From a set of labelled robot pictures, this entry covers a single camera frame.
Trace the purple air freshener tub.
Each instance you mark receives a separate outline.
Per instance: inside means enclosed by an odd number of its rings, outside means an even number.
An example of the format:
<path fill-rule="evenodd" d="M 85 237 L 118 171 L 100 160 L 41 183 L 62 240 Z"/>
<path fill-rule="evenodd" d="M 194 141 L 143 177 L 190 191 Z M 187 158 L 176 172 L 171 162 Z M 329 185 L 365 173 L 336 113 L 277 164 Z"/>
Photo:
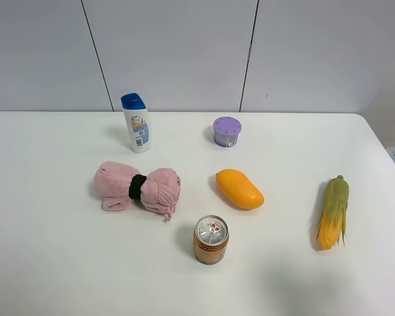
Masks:
<path fill-rule="evenodd" d="M 221 147 L 233 147 L 238 141 L 242 125 L 234 117 L 219 117 L 213 123 L 214 142 Z"/>

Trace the pink rolled towel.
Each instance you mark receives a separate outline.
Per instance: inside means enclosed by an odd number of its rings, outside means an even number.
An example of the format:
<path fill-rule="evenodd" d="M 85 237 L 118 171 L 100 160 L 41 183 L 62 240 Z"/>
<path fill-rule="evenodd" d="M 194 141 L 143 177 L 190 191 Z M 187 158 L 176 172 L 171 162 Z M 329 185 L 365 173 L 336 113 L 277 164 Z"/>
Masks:
<path fill-rule="evenodd" d="M 95 193 L 103 199 L 106 211 L 123 211 L 133 201 L 140 203 L 154 213 L 162 214 L 171 220 L 180 198 L 180 177 L 173 169 L 157 169 L 147 176 L 141 191 L 141 200 L 133 200 L 128 196 L 131 179 L 141 174 L 130 165 L 107 161 L 101 164 L 95 174 L 93 186 Z"/>

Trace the yellow mango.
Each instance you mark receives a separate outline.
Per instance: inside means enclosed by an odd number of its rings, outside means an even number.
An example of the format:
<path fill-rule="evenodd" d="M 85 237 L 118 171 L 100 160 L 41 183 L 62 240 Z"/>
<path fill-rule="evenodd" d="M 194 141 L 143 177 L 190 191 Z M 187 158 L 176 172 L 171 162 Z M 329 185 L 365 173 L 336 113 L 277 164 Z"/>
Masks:
<path fill-rule="evenodd" d="M 256 209 L 265 202 L 263 194 L 240 171 L 224 169 L 216 173 L 215 179 L 219 190 L 241 209 Z"/>

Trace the black hair band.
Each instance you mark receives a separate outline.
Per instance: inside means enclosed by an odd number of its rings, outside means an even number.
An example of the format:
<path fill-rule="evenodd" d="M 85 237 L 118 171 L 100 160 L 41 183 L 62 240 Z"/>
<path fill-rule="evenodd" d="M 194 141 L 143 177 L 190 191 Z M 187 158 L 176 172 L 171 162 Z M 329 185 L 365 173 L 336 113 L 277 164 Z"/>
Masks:
<path fill-rule="evenodd" d="M 146 180 L 147 176 L 144 176 L 142 174 L 136 174 L 132 177 L 128 191 L 128 196 L 130 199 L 141 200 L 141 188 Z"/>

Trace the orange drink can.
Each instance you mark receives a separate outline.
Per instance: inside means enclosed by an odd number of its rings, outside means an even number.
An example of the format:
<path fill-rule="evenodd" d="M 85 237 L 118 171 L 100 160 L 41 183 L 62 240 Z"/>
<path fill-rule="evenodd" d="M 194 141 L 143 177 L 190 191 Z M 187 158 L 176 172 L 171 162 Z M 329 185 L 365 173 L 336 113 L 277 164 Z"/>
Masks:
<path fill-rule="evenodd" d="M 196 259 L 206 265 L 220 262 L 229 241 L 227 223 L 217 215 L 200 218 L 194 228 L 193 249 Z"/>

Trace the white blue shampoo bottle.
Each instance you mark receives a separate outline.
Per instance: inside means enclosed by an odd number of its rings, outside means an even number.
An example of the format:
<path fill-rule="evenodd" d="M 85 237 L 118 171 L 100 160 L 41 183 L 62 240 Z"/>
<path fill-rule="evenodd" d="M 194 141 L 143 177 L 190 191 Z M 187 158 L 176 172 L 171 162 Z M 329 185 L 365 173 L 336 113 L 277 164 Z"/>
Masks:
<path fill-rule="evenodd" d="M 145 103 L 137 93 L 128 93 L 121 97 L 128 135 L 135 153 L 143 153 L 151 147 L 151 127 L 149 113 Z"/>

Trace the corn cob with husk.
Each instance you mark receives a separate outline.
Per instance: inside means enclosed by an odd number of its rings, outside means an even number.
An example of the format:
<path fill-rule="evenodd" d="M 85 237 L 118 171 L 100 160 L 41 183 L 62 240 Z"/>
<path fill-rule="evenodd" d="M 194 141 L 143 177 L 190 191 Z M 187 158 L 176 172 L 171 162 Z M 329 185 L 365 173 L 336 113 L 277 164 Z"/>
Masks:
<path fill-rule="evenodd" d="M 349 184 L 342 175 L 328 181 L 323 194 L 316 237 L 321 250 L 331 250 L 340 241 L 345 244 L 349 193 Z"/>

